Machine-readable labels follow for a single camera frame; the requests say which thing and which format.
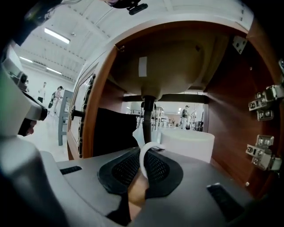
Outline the black door knob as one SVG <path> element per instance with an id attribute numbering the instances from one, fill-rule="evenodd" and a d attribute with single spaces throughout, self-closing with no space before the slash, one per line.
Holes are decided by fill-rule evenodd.
<path id="1" fill-rule="evenodd" d="M 84 116 L 85 116 L 84 111 L 76 110 L 76 107 L 72 106 L 72 108 L 70 110 L 70 119 L 71 120 L 74 120 L 74 117 L 84 117 Z"/>

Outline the wooden under-sink cabinet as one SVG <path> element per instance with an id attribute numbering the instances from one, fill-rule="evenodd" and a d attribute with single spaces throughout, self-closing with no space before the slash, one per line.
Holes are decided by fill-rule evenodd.
<path id="1" fill-rule="evenodd" d="M 91 102 L 87 108 L 91 113 L 90 123 L 85 128 L 85 140 L 80 145 L 68 130 L 67 153 L 69 160 L 89 158 L 93 155 L 91 137 L 94 135 L 99 101 L 104 97 L 106 73 L 119 52 L 127 49 L 131 43 L 149 37 L 154 33 L 173 31 L 178 28 L 207 28 L 236 33 L 248 40 L 248 47 L 243 54 L 229 48 L 225 53 L 213 79 L 205 91 L 204 130 L 215 136 L 213 146 L 213 165 L 232 177 L 255 198 L 261 198 L 269 192 L 276 182 L 277 175 L 264 171 L 251 163 L 245 147 L 255 141 L 258 134 L 274 136 L 272 153 L 283 159 L 284 165 L 284 101 L 273 103 L 274 118 L 269 121 L 257 121 L 256 114 L 249 111 L 248 103 L 256 93 L 269 85 L 281 81 L 281 70 L 278 65 L 277 52 L 271 40 L 257 19 L 254 19 L 248 32 L 212 22 L 169 22 L 142 28 L 136 26 L 106 45 L 99 56 L 103 64 L 99 67 L 89 66 L 79 77 L 82 84 L 94 73 L 99 75 L 91 88 Z"/>

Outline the black drain pipe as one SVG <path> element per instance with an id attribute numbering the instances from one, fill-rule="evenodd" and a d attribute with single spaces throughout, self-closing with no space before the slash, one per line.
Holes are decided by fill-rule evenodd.
<path id="1" fill-rule="evenodd" d="M 155 97 L 144 96 L 143 136 L 145 144 L 151 142 L 151 116 L 154 108 Z"/>

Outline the person's black clothing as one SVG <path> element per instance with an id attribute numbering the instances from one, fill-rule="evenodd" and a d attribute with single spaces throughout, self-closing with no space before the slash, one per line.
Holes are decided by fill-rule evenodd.
<path id="1" fill-rule="evenodd" d="M 63 0 L 0 0 L 0 47 L 14 41 L 22 45 L 47 14 Z"/>

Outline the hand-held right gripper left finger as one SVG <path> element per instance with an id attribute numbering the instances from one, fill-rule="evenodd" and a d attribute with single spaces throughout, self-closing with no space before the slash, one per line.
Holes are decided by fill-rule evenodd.
<path id="1" fill-rule="evenodd" d="M 139 170 L 138 147 L 106 155 L 59 162 L 75 192 L 103 216 L 137 216 L 141 206 L 129 199 Z"/>

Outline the metal corner bracket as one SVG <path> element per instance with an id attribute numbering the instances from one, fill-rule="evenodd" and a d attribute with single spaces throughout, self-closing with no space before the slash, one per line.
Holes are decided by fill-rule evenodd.
<path id="1" fill-rule="evenodd" d="M 234 36 L 232 45 L 240 55 L 242 54 L 246 44 L 247 44 L 247 39 L 237 35 Z"/>

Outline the white cup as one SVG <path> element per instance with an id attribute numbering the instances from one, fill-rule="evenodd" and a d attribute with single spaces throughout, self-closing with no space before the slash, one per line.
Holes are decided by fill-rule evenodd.
<path id="1" fill-rule="evenodd" d="M 160 142 L 151 141 L 146 143 L 140 150 L 139 164 L 145 178 L 146 172 L 146 153 L 152 149 L 166 150 L 178 155 L 194 158 L 209 163 L 213 153 L 215 136 L 210 133 L 182 130 L 164 129 L 161 131 Z"/>

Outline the wooden cabinet door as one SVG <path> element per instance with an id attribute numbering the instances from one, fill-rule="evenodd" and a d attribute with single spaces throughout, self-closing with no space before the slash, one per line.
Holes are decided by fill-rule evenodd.
<path id="1" fill-rule="evenodd" d="M 82 158 L 82 134 L 83 134 L 83 117 L 77 117 L 72 111 L 84 112 L 88 95 L 92 89 L 95 73 L 87 76 L 79 76 L 74 87 L 73 96 L 69 108 L 67 124 L 67 153 L 69 160 Z"/>

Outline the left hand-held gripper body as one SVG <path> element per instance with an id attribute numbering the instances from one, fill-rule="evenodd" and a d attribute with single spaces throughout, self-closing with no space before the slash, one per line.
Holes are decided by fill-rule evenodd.
<path id="1" fill-rule="evenodd" d="M 0 136 L 27 136 L 28 128 L 36 125 L 26 119 L 31 107 L 26 91 L 27 75 L 19 56 L 9 44 L 0 56 Z"/>

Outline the metal cabinet hinge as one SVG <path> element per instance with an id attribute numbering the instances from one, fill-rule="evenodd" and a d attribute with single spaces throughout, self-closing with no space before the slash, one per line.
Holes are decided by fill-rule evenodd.
<path id="1" fill-rule="evenodd" d="M 255 99 L 248 104 L 250 112 L 256 112 L 258 121 L 270 121 L 274 118 L 274 110 L 284 100 L 284 86 L 268 86 L 258 92 Z"/>
<path id="2" fill-rule="evenodd" d="M 256 144 L 247 144 L 246 154 L 252 157 L 252 164 L 262 171 L 279 171 L 282 159 L 276 157 L 270 147 L 274 144 L 274 136 L 258 135 Z"/>

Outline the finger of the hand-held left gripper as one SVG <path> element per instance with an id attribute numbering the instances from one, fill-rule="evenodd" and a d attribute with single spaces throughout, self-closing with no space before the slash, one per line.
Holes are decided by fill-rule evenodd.
<path id="1" fill-rule="evenodd" d="M 47 108 L 43 106 L 43 104 L 35 100 L 32 96 L 28 94 L 28 101 L 31 105 L 28 111 L 28 119 L 34 121 L 44 121 L 47 117 Z"/>

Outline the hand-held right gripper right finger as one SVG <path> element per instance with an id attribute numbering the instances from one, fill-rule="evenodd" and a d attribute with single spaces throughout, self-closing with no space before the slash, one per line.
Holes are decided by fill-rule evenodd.
<path id="1" fill-rule="evenodd" d="M 146 199 L 133 227 L 225 227 L 226 218 L 207 190 L 209 185 L 216 183 L 242 208 L 253 201 L 244 188 L 209 163 L 169 151 L 150 150 L 147 154 L 177 162 L 183 177 L 168 196 Z"/>

